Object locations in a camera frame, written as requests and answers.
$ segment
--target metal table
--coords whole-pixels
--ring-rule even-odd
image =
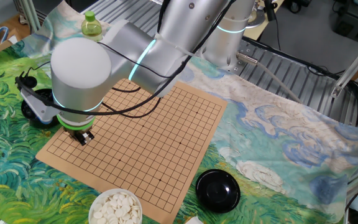
[[[83,11],[93,11],[100,21],[113,24],[126,19],[153,36],[157,31],[158,14],[161,1],[155,0],[100,0]],[[329,77],[319,77],[307,67],[288,58],[273,54],[242,41],[240,52],[259,60],[286,84],[307,106],[329,116],[336,121],[355,126],[357,120],[357,100],[345,88],[335,99],[330,99],[336,81]],[[279,96],[288,98],[278,83],[258,67],[238,61],[233,72],[247,81]]]

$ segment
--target white go stone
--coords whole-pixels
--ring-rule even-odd
[[[130,214],[125,214],[123,217],[122,217],[122,219],[124,220],[124,221],[126,221],[126,220],[128,220],[128,219],[130,219],[131,218],[131,215]]]
[[[120,217],[122,217],[123,215],[124,215],[124,211],[122,211],[121,208],[119,208],[119,209],[116,210],[116,216],[117,216],[117,218],[120,218]]]
[[[90,224],[98,224],[98,219],[95,217],[92,217]]]
[[[111,207],[107,208],[107,214],[114,214],[114,210]]]
[[[124,213],[128,213],[131,210],[131,207],[129,205],[123,205],[121,209],[124,210]]]
[[[103,207],[102,207],[102,213],[103,214],[106,214],[107,213],[107,206],[108,206],[108,203],[104,204]]]
[[[113,206],[113,207],[117,207],[118,206],[117,200],[114,200],[114,199],[111,200],[110,205]]]
[[[93,213],[93,217],[99,219],[99,218],[103,217],[103,214],[101,212],[95,212],[95,213]]]
[[[139,224],[142,215],[137,200],[125,192],[102,198],[92,212],[89,224]]]
[[[100,212],[100,210],[102,210],[102,206],[103,205],[97,203],[96,205],[94,205],[94,211],[95,212]]]
[[[107,220],[105,218],[98,219],[98,224],[106,224]]]
[[[140,220],[139,220],[137,217],[132,217],[132,221],[133,221],[134,223],[138,223]]]
[[[122,200],[122,205],[129,205],[128,198],[124,198],[124,200]]]
[[[134,201],[132,200],[132,197],[128,197],[128,202],[130,206],[134,205]]]
[[[121,201],[123,201],[125,199],[125,195],[120,194],[119,198],[121,199]]]
[[[138,217],[137,211],[133,210],[133,211],[132,211],[132,216],[137,218],[137,217]]]

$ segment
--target grid lines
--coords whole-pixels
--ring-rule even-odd
[[[137,88],[129,80],[121,80],[115,87]],[[104,102],[122,110],[149,95],[144,90],[111,90]],[[128,114],[142,115],[156,102],[154,99]],[[140,119],[97,116],[92,128],[95,138],[89,144],[81,146],[68,133],[61,133],[47,151],[171,213],[181,192],[187,191],[184,186],[193,178],[191,170],[199,166],[193,167],[197,158],[204,155],[203,147],[208,146],[206,140],[213,135],[211,130],[219,122],[221,110],[221,104],[175,86],[150,115]]]

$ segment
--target black lid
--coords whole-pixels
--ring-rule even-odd
[[[240,201],[240,187],[229,173],[211,169],[203,172],[196,183],[198,200],[209,210],[226,213]]]

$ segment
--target bottle cap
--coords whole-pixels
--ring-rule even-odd
[[[88,22],[94,21],[94,12],[92,12],[92,11],[86,12],[86,13],[85,13],[85,19],[86,19]]]

